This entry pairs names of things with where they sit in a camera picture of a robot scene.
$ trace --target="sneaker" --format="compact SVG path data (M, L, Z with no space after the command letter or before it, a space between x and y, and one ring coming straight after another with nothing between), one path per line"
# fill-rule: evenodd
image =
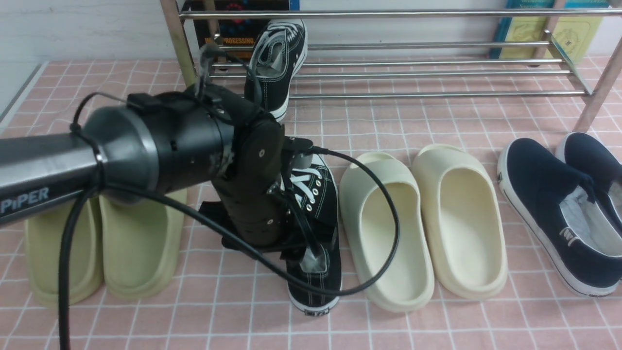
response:
M302 263L287 262L287 272L318 288L339 290L341 289L341 255L339 238L336 234L339 203L333 174L322 157L315 154L311 166L307 169L294 169L290 180L294 185L296 199L307 214L313 232L336 235L337 239L331 250L324 249L327 263L322 271L312 271L305 267L305 262L310 260L308 258L310 251L307 249ZM289 298L294 306L309 316L327 314L339 300L339 297L316 295L293 285L287 287Z
M300 19L273 19L253 47L249 68L261 86L261 106L281 121L287 110L292 77L307 58L307 28ZM254 99L255 82L246 78L244 97Z
M501 192L576 294L611 294L622 276L622 238L595 204L591 177L520 138L501 153Z
M622 164L605 145L585 133L566 135L555 155L594 180L598 205L622 235Z

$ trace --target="white grid pattern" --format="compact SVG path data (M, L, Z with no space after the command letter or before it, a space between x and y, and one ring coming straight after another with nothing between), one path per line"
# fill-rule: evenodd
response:
M602 57L590 57L581 66L593 86L604 62ZM177 63L171 60L52 62L44 69L17 113L10 116L3 137L65 132L80 98L95 90L126 95L183 89ZM349 67L321 70L350 71ZM294 80L293 89L297 93L350 93L431 88L561 90L569 86L557 77L519 77L509 82L494 78ZM239 81L223 83L230 88L241 87ZM621 88L622 83L617 83L590 132L619 159ZM93 108L110 103L95 98L82 118ZM476 156L493 175L498 154L508 142L527 136L553 148L574 125L581 108L578 98L296 100L290 103L285 125L297 136L335 151L358 156L383 150L407 165L426 144L450 143ZM346 163L337 159L327 162L339 180ZM195 186L189 193L195 206L215 198L209 184ZM209 231L193 220L186 220L180 266L169 287L140 302L117 300L102 287L72 307L73 348L619 349L622 292L604 300L570 294L544 258L542 247L501 196L499 206L510 274L506 288L489 301L461 299L436 283L430 303L407 315L382 311L361 294L342 298L328 317L305 318L291 307L283 282L256 262L225 252L217 237L209 236ZM24 293L28 282L22 232L23 224L0 230L0 268L4 269L0 279L0 346L3 350L56 349L57 325L53 321L44 324L44 320L55 320L55 311L37 306L31 295ZM355 284L356 275L343 232L340 238L343 287L348 288Z

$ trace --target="white wall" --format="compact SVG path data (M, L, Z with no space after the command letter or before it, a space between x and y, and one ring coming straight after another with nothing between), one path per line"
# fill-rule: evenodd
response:
M356 9L434 9L441 6L438 1L429 0L300 2L301 8L306 10L345 10L351 9L351 4L356 4ZM502 8L504 4L505 0L445 0L442 7ZM307 23L313 43L475 41L490 40L497 19L317 20ZM192 31L188 33L196 46ZM605 19L590 53L610 53L621 34L622 19ZM424 55L436 53L421 52ZM471 52L444 50L442 53ZM174 57L174 52L158 0L2 0L0 6L0 61L165 57Z

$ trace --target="slide sandal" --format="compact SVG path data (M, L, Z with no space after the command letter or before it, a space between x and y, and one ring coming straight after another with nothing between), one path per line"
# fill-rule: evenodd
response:
M423 307L434 292L434 271L420 214L419 188L408 167L391 155L369 152L357 158L383 182L400 221L397 252L385 274L365 290L367 297L392 312ZM361 282L386 261L395 225L389 205L376 183L356 165L341 179L339 207L350 250Z
M28 281L42 306L58 307L58 258L63 229L73 202L26 220L24 245ZM78 218L69 264L69 303L75 304L104 281L101 214L97 198L86 202Z
M499 205L486 169L459 148L432 144L412 161L436 276L463 298L501 291L508 261Z
M187 190L168 196L186 203ZM177 267L183 214L149 200L121 206L100 197L100 205L108 291L124 299L162 291Z

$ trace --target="book cover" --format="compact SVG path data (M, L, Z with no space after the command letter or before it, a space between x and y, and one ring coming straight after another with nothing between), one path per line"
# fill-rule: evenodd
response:
M554 0L508 0L510 8L551 8ZM565 8L607 8L606 0L569 0ZM602 17L561 17L553 36L573 60L579 63L590 46ZM494 41L538 41L546 24L544 17L506 17L500 20ZM528 59L535 48L490 50L491 59ZM547 51L545 58L551 58Z
M193 11L205 10L202 0L189 0ZM214 0L217 11L299 11L299 0ZM267 19L227 19L218 21L220 38L227 46L253 46L255 39L268 24ZM211 41L208 21L194 21L199 47ZM249 60L252 51L236 51L234 54L243 60Z

